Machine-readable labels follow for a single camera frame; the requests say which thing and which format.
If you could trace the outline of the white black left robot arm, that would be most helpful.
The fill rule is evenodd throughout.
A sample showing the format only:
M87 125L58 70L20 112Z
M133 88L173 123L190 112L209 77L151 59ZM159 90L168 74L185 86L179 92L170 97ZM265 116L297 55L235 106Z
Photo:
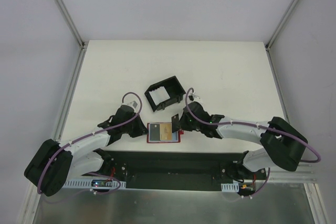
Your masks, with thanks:
M24 171L40 194L56 194L70 179L96 172L106 176L112 170L112 158L103 148L120 140L125 134L131 138L146 135L148 130L137 113L135 101L122 104L116 113L97 125L94 132L79 141L42 143Z

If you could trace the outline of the red leather card holder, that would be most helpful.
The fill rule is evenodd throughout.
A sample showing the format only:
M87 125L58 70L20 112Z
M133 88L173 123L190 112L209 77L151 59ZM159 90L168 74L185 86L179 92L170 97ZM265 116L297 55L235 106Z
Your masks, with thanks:
M181 135L183 134L183 132L181 132L181 131L178 131L178 132L175 132L175 133L172 133L172 140L171 141L158 141L158 142L150 142L149 141L149 133L148 133L148 135L147 135L147 139L146 139L146 142L147 143L150 143L150 144L156 144L156 143L163 143L163 144L165 144L165 143L180 143L181 142Z

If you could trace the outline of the gold credit card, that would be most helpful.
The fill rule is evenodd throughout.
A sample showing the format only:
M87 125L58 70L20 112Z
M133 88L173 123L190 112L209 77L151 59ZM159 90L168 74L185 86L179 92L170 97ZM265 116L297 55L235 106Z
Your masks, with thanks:
M171 141L172 140L172 124L160 123L160 140Z

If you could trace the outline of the dark credit card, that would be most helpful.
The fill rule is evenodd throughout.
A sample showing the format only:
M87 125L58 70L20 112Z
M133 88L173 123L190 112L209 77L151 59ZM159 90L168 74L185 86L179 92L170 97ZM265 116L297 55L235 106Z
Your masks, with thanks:
M160 140L160 125L157 123L149 124L149 141L158 142Z
M171 124L172 124L172 133L178 132L180 130L178 114L171 117Z

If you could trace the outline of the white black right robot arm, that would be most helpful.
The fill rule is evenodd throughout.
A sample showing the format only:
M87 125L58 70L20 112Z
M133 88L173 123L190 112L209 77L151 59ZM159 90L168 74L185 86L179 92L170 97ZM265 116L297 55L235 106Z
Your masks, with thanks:
M232 138L260 145L258 150L243 152L236 163L236 173L242 179L275 166L294 172L308 146L307 139L280 117L260 123L236 121L220 114L210 115L198 102L183 109L177 124L183 131L198 131L209 138Z

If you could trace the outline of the black card box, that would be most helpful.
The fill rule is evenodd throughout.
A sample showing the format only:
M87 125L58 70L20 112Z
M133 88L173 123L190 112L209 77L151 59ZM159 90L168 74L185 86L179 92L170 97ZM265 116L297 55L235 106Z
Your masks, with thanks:
M172 76L150 85L144 95L155 112L180 103L185 93L177 77Z

